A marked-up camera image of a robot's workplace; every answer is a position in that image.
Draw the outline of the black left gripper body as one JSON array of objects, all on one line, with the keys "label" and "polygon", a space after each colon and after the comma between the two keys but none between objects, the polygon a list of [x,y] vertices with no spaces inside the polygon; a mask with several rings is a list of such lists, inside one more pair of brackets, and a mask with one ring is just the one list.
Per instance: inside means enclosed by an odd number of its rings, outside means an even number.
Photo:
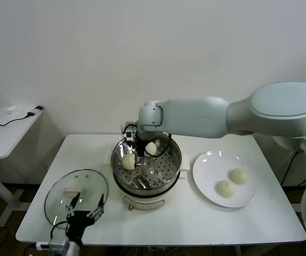
[{"label": "black left gripper body", "polygon": [[82,239],[87,227],[95,223],[93,217],[90,217],[90,211],[76,210],[73,215],[69,215],[66,220],[69,224],[67,237],[69,239]]}]

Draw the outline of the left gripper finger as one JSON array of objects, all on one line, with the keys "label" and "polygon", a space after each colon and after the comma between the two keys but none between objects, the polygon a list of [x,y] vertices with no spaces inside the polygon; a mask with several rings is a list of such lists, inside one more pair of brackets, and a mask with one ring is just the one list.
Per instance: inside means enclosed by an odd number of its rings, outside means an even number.
[{"label": "left gripper finger", "polygon": [[97,208],[89,213],[89,218],[92,219],[99,219],[103,214],[104,214],[104,194],[102,194],[99,202],[98,202],[98,206]]},{"label": "left gripper finger", "polygon": [[70,216],[73,215],[74,209],[75,209],[79,199],[80,199],[80,193],[77,193],[75,195],[75,197],[72,198],[70,204],[65,206],[65,209],[66,209],[66,212],[67,212],[67,217],[70,217]]}]

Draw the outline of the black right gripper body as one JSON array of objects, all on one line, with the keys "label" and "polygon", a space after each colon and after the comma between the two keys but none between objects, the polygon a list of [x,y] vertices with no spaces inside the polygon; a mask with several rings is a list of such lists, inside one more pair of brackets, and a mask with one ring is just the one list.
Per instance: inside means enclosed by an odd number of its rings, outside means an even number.
[{"label": "black right gripper body", "polygon": [[146,148],[146,141],[142,140],[140,137],[137,137],[137,156],[144,157]]}]

